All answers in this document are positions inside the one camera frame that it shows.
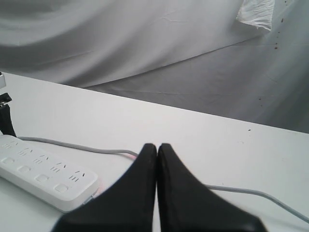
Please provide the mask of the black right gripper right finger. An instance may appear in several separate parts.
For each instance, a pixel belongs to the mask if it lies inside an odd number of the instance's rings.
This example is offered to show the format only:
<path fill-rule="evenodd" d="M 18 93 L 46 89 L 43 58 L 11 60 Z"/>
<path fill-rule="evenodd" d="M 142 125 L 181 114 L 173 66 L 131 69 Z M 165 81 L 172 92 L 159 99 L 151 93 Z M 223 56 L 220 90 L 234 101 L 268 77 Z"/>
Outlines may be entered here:
<path fill-rule="evenodd" d="M 265 232 L 261 220 L 203 185 L 170 144 L 157 155 L 157 197 L 163 232 Z"/>

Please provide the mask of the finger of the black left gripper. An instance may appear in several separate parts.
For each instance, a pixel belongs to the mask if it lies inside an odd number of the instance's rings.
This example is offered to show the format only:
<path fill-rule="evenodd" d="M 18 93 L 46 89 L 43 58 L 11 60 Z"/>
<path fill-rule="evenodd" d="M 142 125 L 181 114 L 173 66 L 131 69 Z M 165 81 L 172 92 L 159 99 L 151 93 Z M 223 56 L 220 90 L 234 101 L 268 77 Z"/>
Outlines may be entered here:
<path fill-rule="evenodd" d="M 10 135 L 16 137 L 12 121 L 11 111 L 8 103 L 12 100 L 8 93 L 0 96 L 0 131 L 3 135 Z"/>

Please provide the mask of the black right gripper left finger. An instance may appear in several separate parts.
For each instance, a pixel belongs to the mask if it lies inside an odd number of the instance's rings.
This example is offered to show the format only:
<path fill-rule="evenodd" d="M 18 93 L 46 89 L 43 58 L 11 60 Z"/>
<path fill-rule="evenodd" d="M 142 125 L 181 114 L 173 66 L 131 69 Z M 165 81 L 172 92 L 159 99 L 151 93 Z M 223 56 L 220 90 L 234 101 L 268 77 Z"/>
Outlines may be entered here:
<path fill-rule="evenodd" d="M 150 232 L 156 187 L 157 151 L 145 144 L 128 170 L 106 191 L 64 214 L 56 232 Z"/>

